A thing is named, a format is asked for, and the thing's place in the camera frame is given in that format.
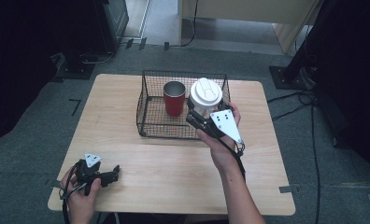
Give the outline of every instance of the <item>red cup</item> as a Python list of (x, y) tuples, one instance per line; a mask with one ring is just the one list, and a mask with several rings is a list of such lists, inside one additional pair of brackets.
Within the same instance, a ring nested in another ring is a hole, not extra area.
[(169, 81), (164, 84), (165, 112), (169, 116), (178, 117), (182, 113), (185, 102), (185, 90), (184, 84), (178, 81)]

